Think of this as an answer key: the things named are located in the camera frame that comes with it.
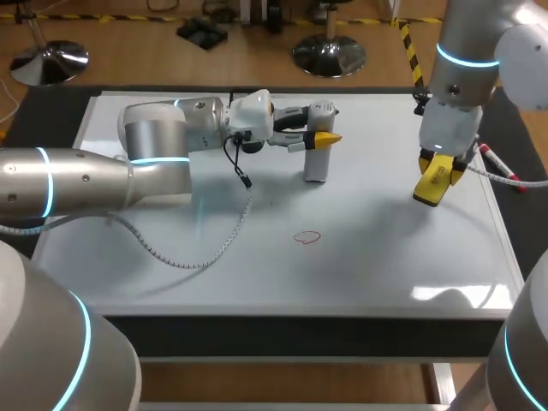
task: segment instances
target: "black cable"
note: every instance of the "black cable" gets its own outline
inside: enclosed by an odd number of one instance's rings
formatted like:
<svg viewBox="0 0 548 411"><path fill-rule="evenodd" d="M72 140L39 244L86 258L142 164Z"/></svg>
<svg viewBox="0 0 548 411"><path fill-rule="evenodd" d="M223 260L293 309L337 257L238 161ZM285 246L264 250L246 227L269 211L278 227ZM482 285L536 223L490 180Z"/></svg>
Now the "black cable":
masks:
<svg viewBox="0 0 548 411"><path fill-rule="evenodd" d="M236 158L235 158L235 160L232 159L232 157L229 154L229 151L226 148L226 144L232 138L233 138L232 136L229 136L226 139L224 139L224 142L223 142L224 154L226 155L227 159L232 163L232 165L234 165L234 172L236 173L236 175L238 177L240 177L240 180L241 180L241 182L243 182L244 186L246 186L246 188L251 188L251 186L252 186L251 179L247 176L246 173L243 172L243 170L238 165L238 155L240 153L240 146L241 146L241 142L242 142L241 137L238 137L238 136L235 137L235 146L236 146Z"/></svg>
<svg viewBox="0 0 548 411"><path fill-rule="evenodd" d="M147 7L150 11L152 11L152 12L154 12L154 13L163 13L163 12L165 12L165 11L171 11L171 10L177 9L177 8L179 7L179 2L180 2L180 1L181 1L181 0L175 0L175 5L173 5L173 6L171 6L171 7L168 7L167 9L153 9L153 8L151 7L151 0L146 0L146 7Z"/></svg>

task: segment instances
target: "white cable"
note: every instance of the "white cable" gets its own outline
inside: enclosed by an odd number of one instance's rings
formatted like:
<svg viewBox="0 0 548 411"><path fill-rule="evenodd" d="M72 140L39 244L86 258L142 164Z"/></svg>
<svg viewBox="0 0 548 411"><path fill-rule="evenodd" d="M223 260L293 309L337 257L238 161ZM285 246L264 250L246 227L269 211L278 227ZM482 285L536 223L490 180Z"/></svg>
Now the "white cable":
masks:
<svg viewBox="0 0 548 411"><path fill-rule="evenodd" d="M525 187L525 188L548 187L548 180L545 180L543 182L519 182L516 180L510 180L509 178L497 176L496 174L492 174L487 171L476 169L470 164L468 165L468 169L470 171L473 171L474 173L479 174L480 176L487 177L490 180L493 180L494 182L501 182L502 184L508 184L509 186Z"/></svg>
<svg viewBox="0 0 548 411"><path fill-rule="evenodd" d="M4 91L6 92L6 94L8 94L8 97L11 99L11 101L15 103L15 108L7 116L4 116L2 119L0 119L0 122L5 122L19 110L19 102L15 99L14 96L11 95L11 93L8 90L8 87L6 86L6 83L2 79L0 79L0 83L2 83L2 87Z"/></svg>
<svg viewBox="0 0 548 411"><path fill-rule="evenodd" d="M6 235L37 235L44 231L49 231L50 229L54 229L56 227L59 227L60 225L70 223L71 221L74 221L78 218L84 218L84 217L107 217L108 220L114 220L117 223L121 224L123 227L129 230L131 234L134 235L134 237L139 241L139 244L143 246L143 248L155 259L161 261L164 264L170 265L175 268L181 268L181 269L202 269L209 267L213 263L215 263L218 259L221 258L223 253L227 250L227 248L232 244L232 241L236 238L236 236L240 233L241 227L243 226L244 222L247 219L247 216L249 215L249 212L251 211L251 195L247 197L247 203L246 203L246 209L241 214L240 220L238 221L238 224L235 226L234 230L232 230L232 234L227 239L227 241L224 242L224 244L221 246L221 248L218 249L218 251L213 255L211 259L208 259L205 262L201 263L194 263L194 264L187 264L187 263L180 263L175 260L169 259L168 257L162 255L156 248L150 245L150 243L145 239L145 237L140 233L138 229L135 228L128 220L121 217L119 214L114 213L103 213L103 214L86 214L86 215L77 215L77 216L69 216L69 217L63 217L59 218L56 221L53 221L48 224L44 224L39 227L34 227L31 229L16 229L13 227L7 227L5 225L0 225L0 234L6 234Z"/></svg>
<svg viewBox="0 0 548 411"><path fill-rule="evenodd" d="M244 224L244 222L247 219L247 215L249 215L249 212L251 211L251 195L247 197L247 203L246 203L246 209L241 214L240 220L238 221L238 224L235 226L234 230L232 230L232 234L227 239L227 241L224 242L224 244L221 246L221 248L218 249L218 251L213 255L213 257L205 262L198 263L198 264L186 264L186 263L179 263L177 261L168 259L164 255L162 255L158 250L156 250L153 246L151 246L148 241L143 237L143 235L126 219L123 217L120 217L119 215L115 215L113 217L114 221L120 223L123 225L126 229L129 230L131 234L135 236L135 238L139 241L140 245L145 248L145 250L155 259L158 259L159 261L163 262L164 264L170 265L175 268L182 268L187 270L192 269L199 269L199 268L207 268L210 265L214 264L218 259L221 258L223 253L226 251L226 249L230 246L232 241L236 238L238 233L240 233L241 226Z"/></svg>
<svg viewBox="0 0 548 411"><path fill-rule="evenodd" d="M53 9L54 7L57 7L57 6L60 6L61 4L63 3L66 3L68 0L60 0L58 2L55 2L53 4L50 4L49 6L47 7L44 7L43 9L41 10L35 10L34 13L36 13L37 15L39 15L40 13L44 13L45 11L48 11L48 10L51 10Z"/></svg>

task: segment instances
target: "cable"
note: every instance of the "cable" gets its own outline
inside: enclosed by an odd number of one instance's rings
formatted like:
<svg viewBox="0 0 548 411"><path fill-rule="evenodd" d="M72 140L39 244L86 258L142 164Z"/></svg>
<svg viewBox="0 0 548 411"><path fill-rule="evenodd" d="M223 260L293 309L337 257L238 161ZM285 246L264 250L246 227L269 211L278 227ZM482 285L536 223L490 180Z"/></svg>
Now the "cable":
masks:
<svg viewBox="0 0 548 411"><path fill-rule="evenodd" d="M180 269L186 269L186 270L193 270L193 269L203 269L207 268L210 265L214 264L218 259L221 258L223 253L227 250L227 248L232 244L232 241L236 238L236 236L240 233L241 227L245 223L247 216L249 215L249 212L251 211L251 204L252 204L252 197L249 195L247 197L247 203L246 208L244 212L241 214L240 220L238 221L238 224L235 226L235 228L232 230L232 234L227 239L227 241L224 242L224 244L217 250L217 252L213 255L211 259L208 259L207 261L201 262L201 263L193 263L193 264L187 264L187 263L181 263L177 262L173 259L169 259L168 257L162 255L156 248L154 248L147 240L146 238L140 233L140 231L132 225L128 220L126 220L124 217L120 216L119 214L115 214L112 212L106 212L102 214L86 214L86 215L76 215L76 216L70 216L70 217L63 217L59 218L56 221L53 221L48 224L44 224L39 227L33 227L31 229L16 229L13 227L7 227L5 225L0 225L0 234L6 234L6 235L17 235L17 236L23 236L23 235L38 235L40 233L43 233L45 231L49 231L51 229L54 229L56 227L59 227L60 225L70 223L71 221L74 221L79 218L84 217L106 217L108 218L107 221L116 221L117 223L121 224L124 228L126 228L139 242L139 244L155 259L161 261L162 263L166 265L170 265L171 267L180 268Z"/></svg>
<svg viewBox="0 0 548 411"><path fill-rule="evenodd" d="M240 177L240 180L241 182L243 182L243 185L246 186L247 189L251 188L251 186L253 185L251 183L251 179L249 178L249 176L243 172L243 170L240 168L240 166L238 165L238 157L239 157L239 154L240 154L240 146L241 146L241 143L245 140L245 139L250 139L251 134L245 134L242 136L242 134L234 134L234 135L231 135L229 137L227 137L226 139L224 139L223 141L223 151L224 151L224 154L226 155L227 159L232 163L232 165L234 165L234 172L236 173L236 175L238 177ZM226 149L226 143L229 142L230 139L235 139L235 146L236 146L236 159L233 160L232 157L230 156L228 150Z"/></svg>
<svg viewBox="0 0 548 411"><path fill-rule="evenodd" d="M244 222L247 219L247 216L249 215L249 212L251 211L251 199L252 199L251 195L247 197L246 209L241 214L238 224L235 226L234 230L232 231L232 234L227 239L227 241L224 242L224 244L218 249L218 251L213 255L211 259L198 264L185 264L185 263L179 263L174 260L168 259L167 257L163 256L159 251L157 251L153 246L151 246L148 243L148 241L146 241L146 239L143 237L143 235L128 220L117 215L115 215L113 219L114 221L116 221L117 223L120 223L126 229L128 229L129 232L133 234L134 237L139 241L139 244L143 246L143 248L155 259L175 268L181 268L185 270L203 269L203 268L209 267L210 265L213 265L218 259L220 259L223 253L230 246L230 244L232 244L232 241L240 233L241 227L243 226Z"/></svg>
<svg viewBox="0 0 548 411"><path fill-rule="evenodd" d="M508 184L509 186L515 186L515 187L525 187L525 188L542 188L542 187L548 187L548 180L543 182L518 182L515 180L510 180L509 178L497 176L496 174L492 174L488 171L483 171L476 169L472 165L468 165L468 169L470 171L473 171L474 173L479 174L480 176L487 177L490 180L493 180L494 182L501 182L502 184Z"/></svg>
<svg viewBox="0 0 548 411"><path fill-rule="evenodd" d="M151 7L151 0L146 0L146 7L149 9L149 11L151 12L154 12L154 13L163 13L163 12L166 12L166 11L171 11L171 10L175 10L175 9L178 9L179 8L179 1L180 0L175 0L175 4L171 7L168 7L167 9L153 9Z"/></svg>
<svg viewBox="0 0 548 411"><path fill-rule="evenodd" d="M8 87L6 86L6 83L4 82L4 80L0 79L0 82L2 83L2 87L3 87L4 91L6 92L6 94L8 94L8 97L11 99L11 101L13 101L15 103L15 108L7 116L4 116L2 119L0 119L0 123L1 123L1 122L5 122L6 120L8 120L10 117L12 117L19 110L19 102L15 99L14 96L11 95L11 93L9 92Z"/></svg>
<svg viewBox="0 0 548 411"><path fill-rule="evenodd" d="M66 3L67 1L68 1L68 0L60 0L59 2L55 2L55 3L53 3L53 4L50 4L49 6L44 7L44 8L41 9L41 10L36 10L34 13L36 13L37 15L39 15L39 14L41 14L41 13L44 13L45 11L48 11L48 10L53 9L54 7L60 6L61 4Z"/></svg>

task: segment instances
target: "metal frame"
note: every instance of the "metal frame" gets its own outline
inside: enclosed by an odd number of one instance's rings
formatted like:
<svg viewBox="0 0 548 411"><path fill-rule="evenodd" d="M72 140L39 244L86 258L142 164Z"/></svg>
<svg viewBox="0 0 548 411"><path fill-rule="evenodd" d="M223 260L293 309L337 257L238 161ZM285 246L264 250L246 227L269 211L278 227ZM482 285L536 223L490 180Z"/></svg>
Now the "metal frame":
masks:
<svg viewBox="0 0 548 411"><path fill-rule="evenodd" d="M289 402L143 402L138 411L445 411L445 405Z"/></svg>
<svg viewBox="0 0 548 411"><path fill-rule="evenodd" d="M211 358L140 358L141 363L180 362L180 363L379 363L400 359L366 359L366 358L277 358L277 357L211 357ZM456 397L453 374L449 363L433 363L429 367L434 396L439 405L431 404L323 404L323 403L224 403L224 402L144 402L138 411L444 411Z"/></svg>

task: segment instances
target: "red drawing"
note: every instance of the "red drawing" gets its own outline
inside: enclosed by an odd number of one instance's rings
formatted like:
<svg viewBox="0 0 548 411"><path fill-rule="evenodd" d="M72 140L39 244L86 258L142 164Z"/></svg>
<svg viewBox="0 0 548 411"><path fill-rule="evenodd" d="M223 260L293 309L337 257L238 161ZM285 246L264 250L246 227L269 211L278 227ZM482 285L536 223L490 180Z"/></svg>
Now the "red drawing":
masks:
<svg viewBox="0 0 548 411"><path fill-rule="evenodd" d="M293 236L293 239L305 246L312 244L322 238L322 235L318 231L301 231Z"/></svg>

